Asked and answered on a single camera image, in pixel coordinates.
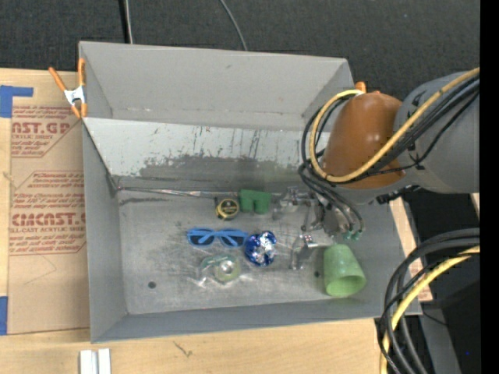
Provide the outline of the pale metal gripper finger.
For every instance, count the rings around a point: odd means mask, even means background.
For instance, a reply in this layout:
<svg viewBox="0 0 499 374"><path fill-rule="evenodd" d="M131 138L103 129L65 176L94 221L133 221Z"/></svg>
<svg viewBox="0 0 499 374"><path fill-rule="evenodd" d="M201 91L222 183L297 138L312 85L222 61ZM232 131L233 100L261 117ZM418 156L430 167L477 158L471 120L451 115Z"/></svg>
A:
<svg viewBox="0 0 499 374"><path fill-rule="evenodd" d="M318 242L310 232L301 233L292 243L289 268L291 270L302 270L315 252L326 248L327 245Z"/></svg>
<svg viewBox="0 0 499 374"><path fill-rule="evenodd" d="M291 186L280 195L272 197L272 219L280 220L285 215L295 213L301 206L311 206L313 193L297 186Z"/></svg>

